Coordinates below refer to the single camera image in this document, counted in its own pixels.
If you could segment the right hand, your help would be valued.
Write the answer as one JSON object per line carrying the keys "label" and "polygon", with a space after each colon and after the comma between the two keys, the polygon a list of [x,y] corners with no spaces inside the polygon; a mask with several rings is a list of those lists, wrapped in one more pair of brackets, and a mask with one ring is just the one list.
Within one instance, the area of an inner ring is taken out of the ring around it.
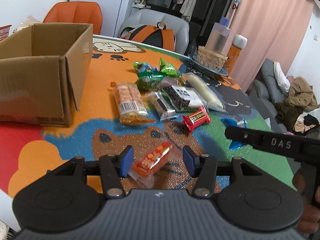
{"label": "right hand", "polygon": [[297,224],[296,229],[304,237],[309,237],[311,234],[316,233],[319,229],[320,210],[312,205],[304,196],[306,182],[303,175],[301,174],[300,169],[293,176],[292,183],[297,189],[297,192],[303,197],[304,200],[304,211]]}

